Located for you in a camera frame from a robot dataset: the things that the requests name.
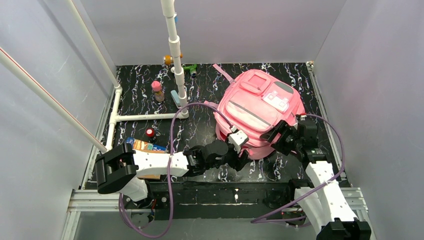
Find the pink student backpack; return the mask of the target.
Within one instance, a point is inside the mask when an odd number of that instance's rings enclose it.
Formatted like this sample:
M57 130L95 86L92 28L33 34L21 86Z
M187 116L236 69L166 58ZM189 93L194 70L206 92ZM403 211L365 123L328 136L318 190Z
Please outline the pink student backpack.
M217 64L213 67L230 83L219 103L208 103L218 110L214 113L217 138L225 141L232 124L248 136L242 148L250 159L269 156L274 149L260 136L281 120L297 125L296 116L306 112L299 92L262 70L250 69L232 78Z

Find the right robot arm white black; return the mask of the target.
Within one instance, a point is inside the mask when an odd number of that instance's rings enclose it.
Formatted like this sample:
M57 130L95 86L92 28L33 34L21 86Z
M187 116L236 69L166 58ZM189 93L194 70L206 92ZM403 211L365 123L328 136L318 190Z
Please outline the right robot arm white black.
M292 201L284 208L298 204L313 226L318 240L369 240L372 228L360 220L343 195L328 153L319 148L318 128L309 119L291 126L281 120L261 135L276 151L295 153L308 180L291 180Z

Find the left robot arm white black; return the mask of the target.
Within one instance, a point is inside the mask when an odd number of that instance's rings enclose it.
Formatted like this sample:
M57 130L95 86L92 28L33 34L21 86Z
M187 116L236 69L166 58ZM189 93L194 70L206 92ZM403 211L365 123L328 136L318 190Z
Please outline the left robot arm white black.
M249 161L246 150L237 152L222 140L173 154L136 150L124 143L98 156L94 170L99 194L121 193L137 203L151 196L145 176L195 177L222 165L240 171Z

